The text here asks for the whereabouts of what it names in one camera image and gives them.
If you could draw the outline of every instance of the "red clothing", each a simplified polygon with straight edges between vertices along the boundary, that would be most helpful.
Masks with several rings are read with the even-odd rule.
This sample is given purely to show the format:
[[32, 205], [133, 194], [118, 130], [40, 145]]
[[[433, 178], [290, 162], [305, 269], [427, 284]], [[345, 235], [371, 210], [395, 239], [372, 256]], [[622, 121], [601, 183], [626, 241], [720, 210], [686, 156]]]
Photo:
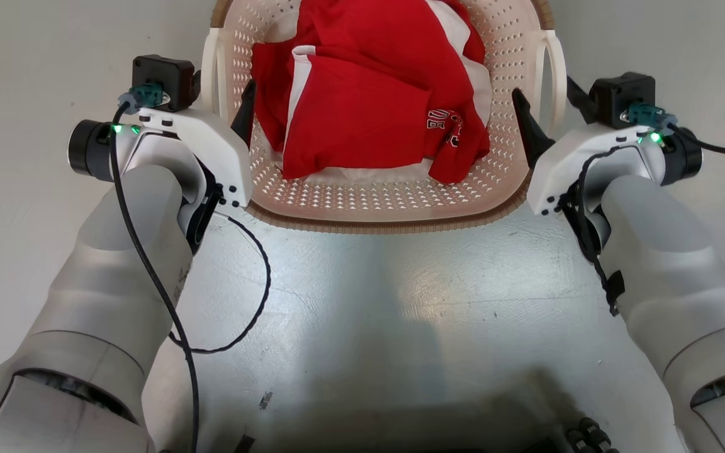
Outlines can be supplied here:
[[[444, 2], [472, 29], [465, 57], [483, 63], [466, 10]], [[316, 55], [308, 56], [312, 68], [288, 118], [291, 50], [300, 45], [316, 46]], [[284, 151], [284, 178], [429, 157], [431, 177], [455, 183], [488, 153], [471, 81], [425, 0], [304, 0], [296, 37], [253, 51], [256, 115], [273, 149]], [[440, 111], [448, 116], [434, 118]]]

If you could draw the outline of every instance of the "pink plastic basket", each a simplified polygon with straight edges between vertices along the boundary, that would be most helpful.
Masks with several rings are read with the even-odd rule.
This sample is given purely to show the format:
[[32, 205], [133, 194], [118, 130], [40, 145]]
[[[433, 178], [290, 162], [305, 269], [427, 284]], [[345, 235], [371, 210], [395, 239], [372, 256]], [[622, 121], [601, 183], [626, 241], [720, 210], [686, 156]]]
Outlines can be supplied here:
[[[511, 91], [520, 87], [538, 118], [547, 51], [553, 74], [555, 129], [566, 106], [566, 69], [547, 0], [461, 0], [486, 44], [492, 76], [492, 151], [465, 181], [342, 184], [285, 181], [273, 166], [261, 127], [254, 125], [250, 165], [256, 185], [247, 211], [297, 230], [359, 234], [435, 232], [475, 227], [503, 218], [524, 201], [529, 168], [516, 125]], [[300, 0], [219, 0], [203, 54], [205, 109], [230, 121], [250, 80], [253, 44]]]

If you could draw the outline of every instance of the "black mark on surface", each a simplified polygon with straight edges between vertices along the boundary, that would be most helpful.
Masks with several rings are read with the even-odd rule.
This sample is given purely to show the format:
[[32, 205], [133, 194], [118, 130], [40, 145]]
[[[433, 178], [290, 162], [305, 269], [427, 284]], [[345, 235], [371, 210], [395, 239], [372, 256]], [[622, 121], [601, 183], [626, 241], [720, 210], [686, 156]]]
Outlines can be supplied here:
[[271, 398], [273, 398], [273, 392], [265, 392], [264, 396], [262, 396], [262, 401], [259, 402], [259, 410], [267, 409]]

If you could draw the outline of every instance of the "floor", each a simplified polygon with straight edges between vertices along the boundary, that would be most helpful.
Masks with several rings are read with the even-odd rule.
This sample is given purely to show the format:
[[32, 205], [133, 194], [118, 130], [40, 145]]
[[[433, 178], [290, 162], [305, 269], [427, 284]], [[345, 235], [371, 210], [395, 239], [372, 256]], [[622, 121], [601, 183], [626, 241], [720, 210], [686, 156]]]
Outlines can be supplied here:
[[[582, 85], [651, 74], [661, 105], [725, 143], [725, 3], [551, 4]], [[0, 0], [0, 363], [108, 187], [69, 170], [69, 131], [110, 117], [135, 55], [199, 65], [212, 6]], [[673, 193], [725, 257], [725, 157], [708, 154]], [[667, 393], [609, 315], [564, 221], [523, 206], [472, 230], [366, 237], [239, 220], [270, 255], [273, 292], [245, 342], [196, 359], [200, 451], [231, 451], [243, 433], [257, 439], [253, 451], [503, 451], [582, 413], [623, 453], [682, 451]], [[239, 333], [263, 283], [253, 246], [215, 219], [179, 304], [193, 343], [216, 347]], [[159, 449], [185, 450], [188, 379], [182, 353], [164, 344], [144, 393]]]

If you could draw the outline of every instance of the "cable connector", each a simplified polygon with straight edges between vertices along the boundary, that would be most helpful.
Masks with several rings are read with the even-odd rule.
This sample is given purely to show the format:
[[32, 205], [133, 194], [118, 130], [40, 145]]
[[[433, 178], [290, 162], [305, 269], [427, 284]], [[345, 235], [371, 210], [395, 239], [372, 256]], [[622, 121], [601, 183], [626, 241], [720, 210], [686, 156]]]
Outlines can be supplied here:
[[128, 103], [125, 111], [128, 115], [135, 115], [139, 109], [144, 107], [156, 107], [169, 103], [169, 95], [165, 94], [160, 85], [146, 83], [140, 86], [133, 86], [119, 96], [118, 104]]
[[668, 114], [661, 107], [644, 103], [630, 105], [626, 121], [632, 124], [653, 127], [663, 137], [673, 135], [673, 129], [670, 128], [670, 125], [676, 126], [678, 124], [676, 115]]

